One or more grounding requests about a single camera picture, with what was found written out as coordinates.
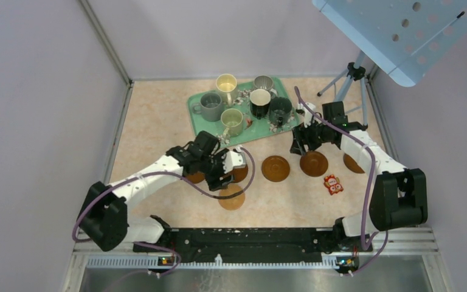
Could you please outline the pale yellow mug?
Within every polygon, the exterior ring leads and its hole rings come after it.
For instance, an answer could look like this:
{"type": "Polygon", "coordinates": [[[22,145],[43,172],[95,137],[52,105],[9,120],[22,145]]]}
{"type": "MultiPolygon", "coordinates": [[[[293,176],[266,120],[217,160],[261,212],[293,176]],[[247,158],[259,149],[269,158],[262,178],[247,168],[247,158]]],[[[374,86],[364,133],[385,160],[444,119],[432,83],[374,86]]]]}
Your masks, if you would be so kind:
{"type": "Polygon", "coordinates": [[[238,82],[236,77],[232,74],[221,74],[217,77],[215,86],[222,101],[228,106],[232,106],[238,97],[238,82]]]}

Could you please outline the red owl picture card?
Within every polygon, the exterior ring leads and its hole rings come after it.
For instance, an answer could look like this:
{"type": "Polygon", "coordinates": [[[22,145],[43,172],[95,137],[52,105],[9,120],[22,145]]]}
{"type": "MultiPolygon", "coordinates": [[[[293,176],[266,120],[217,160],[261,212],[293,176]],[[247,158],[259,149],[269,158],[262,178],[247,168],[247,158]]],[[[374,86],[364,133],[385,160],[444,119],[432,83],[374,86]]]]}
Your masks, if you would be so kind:
{"type": "Polygon", "coordinates": [[[335,175],[328,175],[324,177],[324,186],[328,189],[330,195],[337,194],[344,190],[340,179],[335,175]]]}

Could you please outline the aluminium frame rail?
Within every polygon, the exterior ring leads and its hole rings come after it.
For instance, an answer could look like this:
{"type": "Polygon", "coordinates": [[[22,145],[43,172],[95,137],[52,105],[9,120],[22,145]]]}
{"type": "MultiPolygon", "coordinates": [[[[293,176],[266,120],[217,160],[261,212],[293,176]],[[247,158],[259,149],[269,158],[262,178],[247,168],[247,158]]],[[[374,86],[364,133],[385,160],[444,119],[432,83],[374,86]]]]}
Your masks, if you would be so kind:
{"type": "Polygon", "coordinates": [[[326,228],[173,228],[156,245],[78,243],[64,291],[454,291],[430,228],[335,243],[326,228]]]}

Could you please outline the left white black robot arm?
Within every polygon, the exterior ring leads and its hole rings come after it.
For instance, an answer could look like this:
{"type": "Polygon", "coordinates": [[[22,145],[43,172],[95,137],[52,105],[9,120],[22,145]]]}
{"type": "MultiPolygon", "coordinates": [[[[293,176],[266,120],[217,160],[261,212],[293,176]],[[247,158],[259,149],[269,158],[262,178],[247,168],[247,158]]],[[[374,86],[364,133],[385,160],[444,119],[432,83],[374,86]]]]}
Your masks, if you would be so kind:
{"type": "Polygon", "coordinates": [[[72,231],[79,230],[102,251],[123,241],[145,242],[155,251],[170,246],[170,234],[154,217],[138,218],[133,209],[163,187],[201,173],[211,192],[226,188],[234,180],[231,172],[243,168],[246,157],[240,148],[220,148],[219,139],[201,131],[184,146],[170,148],[158,160],[120,181],[94,183],[88,190],[72,231]]]}

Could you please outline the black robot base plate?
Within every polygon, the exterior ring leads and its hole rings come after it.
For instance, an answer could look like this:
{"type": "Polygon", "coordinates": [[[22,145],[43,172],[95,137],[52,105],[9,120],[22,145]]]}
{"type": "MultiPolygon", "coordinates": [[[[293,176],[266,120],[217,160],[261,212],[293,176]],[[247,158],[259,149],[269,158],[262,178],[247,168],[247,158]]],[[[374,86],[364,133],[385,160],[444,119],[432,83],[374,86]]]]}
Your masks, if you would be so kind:
{"type": "Polygon", "coordinates": [[[176,251],[183,263],[318,263],[323,254],[361,252],[359,237],[319,228],[167,229],[157,246],[176,251]]]}

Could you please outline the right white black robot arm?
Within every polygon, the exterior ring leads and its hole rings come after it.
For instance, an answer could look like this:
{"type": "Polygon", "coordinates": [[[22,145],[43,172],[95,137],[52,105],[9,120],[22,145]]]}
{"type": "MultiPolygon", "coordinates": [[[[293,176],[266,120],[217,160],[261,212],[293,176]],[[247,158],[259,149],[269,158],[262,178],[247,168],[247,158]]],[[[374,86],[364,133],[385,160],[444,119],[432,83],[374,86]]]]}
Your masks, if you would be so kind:
{"type": "Polygon", "coordinates": [[[299,103],[303,122],[292,129],[290,152],[305,156],[330,143],[354,160],[368,176],[362,211],[336,219],[333,245],[348,251],[360,240],[364,248],[377,232],[423,224],[428,218],[426,175],[391,158],[368,134],[367,126],[350,122],[342,102],[324,103],[319,114],[311,103],[299,103]]]}

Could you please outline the dark brown wooden coaster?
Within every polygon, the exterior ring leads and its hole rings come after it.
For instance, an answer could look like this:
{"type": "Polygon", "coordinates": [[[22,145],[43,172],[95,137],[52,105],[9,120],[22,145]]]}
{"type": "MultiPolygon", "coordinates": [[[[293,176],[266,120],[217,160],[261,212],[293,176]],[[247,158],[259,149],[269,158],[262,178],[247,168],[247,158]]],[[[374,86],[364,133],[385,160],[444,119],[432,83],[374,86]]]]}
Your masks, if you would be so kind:
{"type": "Polygon", "coordinates": [[[328,170],[328,159],[318,151],[309,151],[300,158],[299,165],[304,174],[319,177],[328,170]]]}
{"type": "Polygon", "coordinates": [[[357,174],[362,174],[365,173],[364,169],[362,169],[358,163],[348,154],[343,155],[343,162],[351,172],[357,173],[357,174]]]}
{"type": "Polygon", "coordinates": [[[271,182],[284,181],[290,174],[290,164],[282,156],[268,156],[261,165],[263,176],[271,182]]]}
{"type": "Polygon", "coordinates": [[[201,172],[196,172],[194,174],[189,174],[185,177],[192,184],[198,184],[205,180],[205,176],[201,172]]]}
{"type": "Polygon", "coordinates": [[[249,167],[248,165],[245,165],[244,167],[238,167],[234,168],[231,172],[229,172],[229,175],[233,176],[233,183],[240,183],[242,182],[248,174],[249,167]]]}

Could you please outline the light blue perforated panel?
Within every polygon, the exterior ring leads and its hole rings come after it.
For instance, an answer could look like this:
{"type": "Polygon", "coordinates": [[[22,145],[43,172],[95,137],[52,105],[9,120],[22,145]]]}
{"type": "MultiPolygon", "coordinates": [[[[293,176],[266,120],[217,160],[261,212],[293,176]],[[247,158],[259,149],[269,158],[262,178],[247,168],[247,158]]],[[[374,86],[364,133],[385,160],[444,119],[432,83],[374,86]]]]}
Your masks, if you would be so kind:
{"type": "Polygon", "coordinates": [[[315,0],[395,83],[415,86],[467,32],[467,0],[315,0]]]}

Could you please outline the light tan wooden coaster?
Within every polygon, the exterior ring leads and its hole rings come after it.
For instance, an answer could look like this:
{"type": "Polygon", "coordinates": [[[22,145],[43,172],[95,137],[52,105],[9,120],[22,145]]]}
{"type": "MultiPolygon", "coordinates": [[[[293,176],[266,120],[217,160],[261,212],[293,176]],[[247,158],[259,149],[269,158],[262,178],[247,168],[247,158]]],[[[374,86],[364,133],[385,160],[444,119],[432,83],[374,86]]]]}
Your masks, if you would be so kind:
{"type": "MultiPolygon", "coordinates": [[[[230,196],[239,191],[242,188],[238,184],[230,184],[226,189],[219,191],[219,196],[230,196]]],[[[227,200],[219,200],[220,206],[225,210],[237,210],[239,209],[245,202],[246,196],[245,193],[242,192],[234,198],[229,198],[227,200]]]]}

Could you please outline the dark green mug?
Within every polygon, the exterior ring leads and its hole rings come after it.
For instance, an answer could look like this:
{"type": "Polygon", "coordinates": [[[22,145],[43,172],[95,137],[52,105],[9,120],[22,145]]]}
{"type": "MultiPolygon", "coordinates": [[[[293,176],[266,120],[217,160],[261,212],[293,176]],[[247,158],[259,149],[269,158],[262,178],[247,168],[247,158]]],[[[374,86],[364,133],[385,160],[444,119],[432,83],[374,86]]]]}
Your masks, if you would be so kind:
{"type": "Polygon", "coordinates": [[[269,120],[277,126],[282,127],[289,119],[292,111],[290,99],[285,97],[275,97],[269,104],[269,120]]]}

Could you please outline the plain grey mug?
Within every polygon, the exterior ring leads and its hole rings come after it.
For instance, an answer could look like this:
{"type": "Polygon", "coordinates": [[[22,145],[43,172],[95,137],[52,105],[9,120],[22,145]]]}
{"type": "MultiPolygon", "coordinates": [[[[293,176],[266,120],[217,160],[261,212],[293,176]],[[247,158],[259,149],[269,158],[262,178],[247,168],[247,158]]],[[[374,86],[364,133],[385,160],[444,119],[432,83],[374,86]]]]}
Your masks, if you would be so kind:
{"type": "Polygon", "coordinates": [[[192,105],[191,110],[193,114],[201,115],[208,122],[216,122],[221,119],[224,104],[219,94],[208,92],[200,98],[199,102],[192,105]]]}

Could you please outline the ribbed grey mug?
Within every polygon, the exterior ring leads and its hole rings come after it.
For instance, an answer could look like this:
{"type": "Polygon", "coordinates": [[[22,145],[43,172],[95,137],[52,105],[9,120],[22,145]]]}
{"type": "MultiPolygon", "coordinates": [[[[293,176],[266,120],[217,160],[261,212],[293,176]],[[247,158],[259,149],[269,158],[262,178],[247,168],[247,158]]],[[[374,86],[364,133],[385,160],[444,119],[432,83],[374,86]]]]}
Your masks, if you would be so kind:
{"type": "Polygon", "coordinates": [[[268,91],[272,99],[278,95],[273,79],[267,75],[259,75],[254,78],[253,90],[255,89],[264,89],[268,91]]]}

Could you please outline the light green mug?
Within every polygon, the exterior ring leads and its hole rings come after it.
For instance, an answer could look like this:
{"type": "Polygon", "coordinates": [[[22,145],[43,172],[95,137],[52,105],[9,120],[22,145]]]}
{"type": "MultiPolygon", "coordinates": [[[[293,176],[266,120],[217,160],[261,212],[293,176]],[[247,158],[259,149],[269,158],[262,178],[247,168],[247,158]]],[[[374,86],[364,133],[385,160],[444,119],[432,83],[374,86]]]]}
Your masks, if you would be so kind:
{"type": "Polygon", "coordinates": [[[224,127],[223,136],[237,137],[243,131],[244,115],[238,109],[226,109],[221,115],[221,123],[224,127]]]}

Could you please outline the black mug white inside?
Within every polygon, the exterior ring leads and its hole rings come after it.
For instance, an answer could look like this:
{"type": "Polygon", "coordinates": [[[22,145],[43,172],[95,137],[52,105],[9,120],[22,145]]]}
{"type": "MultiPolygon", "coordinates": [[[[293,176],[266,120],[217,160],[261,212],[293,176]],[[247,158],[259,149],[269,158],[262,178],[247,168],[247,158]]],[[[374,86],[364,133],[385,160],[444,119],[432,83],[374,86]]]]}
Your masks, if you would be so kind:
{"type": "Polygon", "coordinates": [[[269,111],[271,94],[265,89],[255,89],[250,93],[250,110],[256,119],[265,118],[269,111]]]}

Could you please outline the green floral serving tray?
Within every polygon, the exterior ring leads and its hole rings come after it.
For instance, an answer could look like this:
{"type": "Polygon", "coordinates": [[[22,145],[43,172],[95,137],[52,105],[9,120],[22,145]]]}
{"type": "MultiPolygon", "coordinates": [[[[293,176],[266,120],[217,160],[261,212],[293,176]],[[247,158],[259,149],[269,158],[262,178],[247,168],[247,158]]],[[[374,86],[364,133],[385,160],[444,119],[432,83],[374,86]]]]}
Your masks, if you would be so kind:
{"type": "Polygon", "coordinates": [[[250,112],[249,93],[254,89],[255,86],[252,81],[238,83],[239,94],[233,102],[233,107],[240,110],[244,115],[244,130],[236,137],[229,137],[220,121],[208,122],[197,113],[198,102],[201,100],[201,97],[205,92],[200,92],[190,96],[187,100],[187,108],[189,110],[190,123],[194,134],[197,135],[201,131],[206,131],[216,136],[221,142],[221,147],[224,148],[284,133],[290,131],[300,123],[300,119],[297,117],[295,110],[291,111],[291,115],[287,122],[280,127],[272,124],[267,117],[260,120],[252,117],[250,112]]]}

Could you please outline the grey tripod stand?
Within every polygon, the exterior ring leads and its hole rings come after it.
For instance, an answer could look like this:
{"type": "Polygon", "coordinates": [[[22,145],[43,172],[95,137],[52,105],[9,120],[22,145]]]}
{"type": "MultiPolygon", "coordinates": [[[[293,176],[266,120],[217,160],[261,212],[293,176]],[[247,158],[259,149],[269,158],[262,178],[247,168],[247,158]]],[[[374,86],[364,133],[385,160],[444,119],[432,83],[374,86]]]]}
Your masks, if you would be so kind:
{"type": "Polygon", "coordinates": [[[334,101],[341,102],[344,101],[346,95],[352,84],[356,82],[360,83],[361,90],[361,105],[359,107],[348,110],[348,113],[356,111],[358,109],[362,110],[362,126],[366,130],[368,127],[368,117],[367,117],[367,102],[366,102],[366,88],[365,88],[365,76],[366,69],[363,67],[362,63],[366,54],[360,50],[359,54],[354,62],[349,62],[347,68],[344,69],[340,74],[338,74],[332,81],[329,82],[322,90],[317,93],[317,96],[322,96],[326,91],[328,91],[332,86],[335,88],[334,101]],[[336,89],[336,83],[342,78],[345,77],[345,81],[339,90],[336,89]]]}

